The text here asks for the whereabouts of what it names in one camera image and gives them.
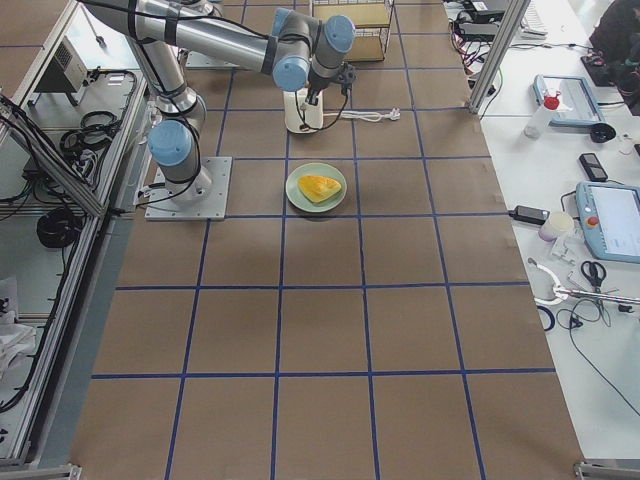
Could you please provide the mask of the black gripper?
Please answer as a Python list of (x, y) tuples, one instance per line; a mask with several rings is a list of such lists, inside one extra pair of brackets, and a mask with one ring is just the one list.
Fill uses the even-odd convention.
[(308, 76), (307, 103), (317, 105), (321, 92), (330, 84), (337, 84), (341, 88), (341, 94), (348, 97), (352, 90), (352, 85), (356, 80), (356, 69), (353, 65), (343, 62), (337, 69), (327, 71), (311, 67)]

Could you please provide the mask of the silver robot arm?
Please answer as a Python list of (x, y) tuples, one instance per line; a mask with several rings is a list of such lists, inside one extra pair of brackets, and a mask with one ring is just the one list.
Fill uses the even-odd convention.
[(284, 169), (305, 163), (345, 166), (353, 176), (352, 122), (339, 121), (323, 132), (292, 133), (285, 126), (285, 106), (294, 97), (276, 89), (264, 75), (241, 69), (187, 69), (188, 85), (204, 97), (204, 155), (233, 158), (230, 201), (247, 194), (274, 199)]

